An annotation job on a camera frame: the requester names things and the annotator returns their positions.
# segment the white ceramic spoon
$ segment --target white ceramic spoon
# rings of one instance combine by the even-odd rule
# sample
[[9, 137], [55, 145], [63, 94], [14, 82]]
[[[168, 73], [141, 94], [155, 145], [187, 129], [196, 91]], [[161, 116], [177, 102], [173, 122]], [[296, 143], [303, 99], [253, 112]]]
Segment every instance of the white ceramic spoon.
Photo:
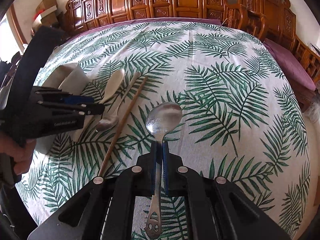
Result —
[[[110, 99], [111, 97], [113, 97], [113, 95], [116, 93], [116, 91], [118, 90], [118, 88], [121, 85], [121, 82], [123, 80], [124, 77], [124, 69], [119, 69], [117, 71], [115, 71], [109, 78], [106, 88], [104, 90], [104, 97], [103, 99], [99, 102], [99, 104], [104, 104], [108, 99]], [[94, 115], [89, 115], [86, 116], [84, 119], [84, 124], [83, 124], [83, 128], [76, 130], [72, 137], [72, 140], [74, 142], [77, 142], [82, 134], [82, 132], [84, 131], [84, 129], [88, 126], [88, 124], [90, 123], [90, 121], [92, 120], [92, 118], [94, 117]]]
[[121, 98], [121, 101], [119, 102], [117, 108], [114, 110], [113, 113], [110, 114], [110, 113], [104, 111], [104, 113], [102, 115], [102, 119], [99, 121], [99, 123], [96, 126], [97, 132], [109, 130], [118, 123], [118, 121], [119, 121], [119, 117], [118, 117], [119, 107], [120, 107], [122, 101], [125, 99], [126, 95], [129, 93], [129, 91], [132, 88], [132, 86], [134, 85], [134, 83], [137, 81], [137, 79], [140, 76], [141, 76], [141, 72], [134, 73], [123, 97]]

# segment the spoon bowl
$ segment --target spoon bowl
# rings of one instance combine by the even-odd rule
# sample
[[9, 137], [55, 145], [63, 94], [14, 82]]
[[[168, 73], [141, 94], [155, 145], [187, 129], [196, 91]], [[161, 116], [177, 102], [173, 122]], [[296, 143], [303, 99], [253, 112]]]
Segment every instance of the spoon bowl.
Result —
[[103, 112], [102, 119], [99, 121], [99, 123], [96, 126], [97, 132], [109, 130], [109, 129], [113, 128], [118, 123], [118, 121], [119, 121], [119, 117], [118, 117], [119, 107], [120, 107], [122, 101], [125, 99], [126, 95], [129, 93], [129, 91], [132, 88], [132, 86], [134, 85], [134, 83], [136, 82], [136, 80], [140, 76], [141, 76], [140, 72], [134, 73], [123, 97], [121, 98], [117, 108], [115, 109], [115, 111], [113, 113], [110, 114], [107, 110], [105, 110]]
[[99, 102], [99, 104], [104, 104], [108, 99], [113, 97], [113, 95], [116, 93], [116, 91], [121, 85], [124, 73], [124, 69], [118, 69], [110, 76], [106, 88], [104, 90], [103, 99]]
[[163, 137], [174, 130], [182, 118], [181, 107], [173, 102], [166, 102], [156, 106], [148, 114], [146, 127], [156, 141], [162, 141]]

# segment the spoon handle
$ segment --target spoon handle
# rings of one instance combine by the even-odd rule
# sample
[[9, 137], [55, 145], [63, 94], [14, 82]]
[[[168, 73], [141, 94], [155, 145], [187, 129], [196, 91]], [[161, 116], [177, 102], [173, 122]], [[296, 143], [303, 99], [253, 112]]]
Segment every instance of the spoon handle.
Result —
[[151, 205], [144, 230], [151, 239], [157, 239], [162, 234], [161, 228], [161, 171], [162, 171], [162, 141], [157, 141], [156, 148], [156, 179], [155, 194], [151, 198]]
[[128, 87], [127, 87], [127, 90], [125, 91], [123, 97], [121, 98], [121, 101], [119, 102], [119, 104], [118, 104], [115, 112], [118, 112], [119, 106], [121, 105], [122, 101], [124, 100], [124, 98], [126, 97], [126, 95], [129, 93], [130, 89], [132, 88], [132, 86], [134, 85], [134, 83], [136, 82], [136, 80], [137, 80], [140, 76], [141, 76], [141, 72], [136, 72], [136, 73], [133, 75], [133, 77], [132, 77], [132, 79], [131, 79]]

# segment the carved wooden headboard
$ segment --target carved wooden headboard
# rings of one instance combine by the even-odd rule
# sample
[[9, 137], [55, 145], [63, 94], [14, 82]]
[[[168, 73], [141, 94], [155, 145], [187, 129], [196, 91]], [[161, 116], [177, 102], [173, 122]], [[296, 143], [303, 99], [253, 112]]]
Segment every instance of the carved wooden headboard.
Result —
[[238, 0], [248, 10], [265, 14], [269, 30], [267, 38], [291, 50], [296, 34], [296, 15], [289, 0]]
[[218, 19], [245, 30], [245, 6], [227, 0], [69, 0], [63, 28], [71, 36], [127, 20], [157, 17]]
[[[292, 52], [300, 62], [305, 71], [309, 74], [315, 84], [320, 82], [320, 57], [306, 46], [296, 34], [296, 15], [290, 10], [289, 0], [238, 0], [239, 4], [246, 6], [248, 11], [255, 14], [249, 18], [255, 20], [259, 13], [267, 17], [269, 29], [267, 38], [275, 41]], [[310, 95], [313, 91], [306, 93], [297, 82], [289, 83], [304, 111], [310, 106]]]

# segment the bed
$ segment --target bed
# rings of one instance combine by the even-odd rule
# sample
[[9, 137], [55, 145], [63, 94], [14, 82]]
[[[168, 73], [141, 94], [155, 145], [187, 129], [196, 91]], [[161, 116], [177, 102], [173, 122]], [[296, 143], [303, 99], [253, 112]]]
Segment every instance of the bed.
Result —
[[[67, 14], [75, 16], [73, 5], [68, 5], [76, 0], [70, 1]], [[86, 5], [88, 1], [92, 1], [91, 6]], [[149, 76], [113, 151], [106, 177], [117, 176], [134, 165], [138, 156], [149, 152], [153, 138], [144, 125], [146, 116], [157, 104], [174, 101], [184, 116], [165, 138], [170, 152], [180, 155], [184, 165], [202, 176], [225, 176], [236, 183], [293, 237], [303, 219], [310, 186], [308, 140], [293, 91], [261, 41], [242, 30], [222, 26], [223, 18], [181, 18], [193, 13], [202, 18], [205, 10], [219, 11], [217, 7], [204, 10], [197, 3], [201, 8], [187, 10], [178, 7], [181, 3], [176, 1], [171, 7], [170, 0], [166, 18], [152, 15], [150, 0], [139, 5], [137, 10], [145, 10], [153, 19], [132, 19], [136, 9], [127, 0], [125, 4], [131, 5], [115, 14], [114, 3], [108, 0], [112, 6], [108, 2], [102, 7], [106, 15], [94, 16], [94, 28], [89, 30], [90, 22], [83, 21], [83, 15], [88, 14], [82, 9], [89, 8], [95, 15], [101, 8], [96, 1], [79, 0], [77, 12], [81, 12], [82, 20], [76, 22], [81, 22], [82, 29], [77, 25], [76, 30], [73, 18], [69, 30], [76, 36], [51, 56], [36, 84], [41, 85], [57, 66], [78, 62], [92, 80], [82, 94], [98, 102], [110, 75], [124, 68], [123, 84], [105, 103], [112, 111], [133, 73], [140, 71], [141, 77], [119, 109], [121, 117], [143, 77]], [[152, 6], [165, 9], [164, 3]], [[243, 7], [235, 8], [240, 12]], [[124, 14], [129, 21], [122, 22]], [[97, 26], [102, 19], [106, 19], [106, 26]], [[263, 24], [255, 25], [258, 31], [251, 30], [261, 34]], [[97, 121], [95, 118], [78, 142], [71, 141], [68, 133], [59, 134], [48, 155], [35, 152], [29, 173], [16, 185], [38, 224], [96, 176], [115, 132], [96, 132]], [[148, 198], [136, 199], [132, 239], [148, 239], [143, 227], [149, 205]], [[161, 238], [186, 239], [182, 199], [162, 193], [161, 209]]]

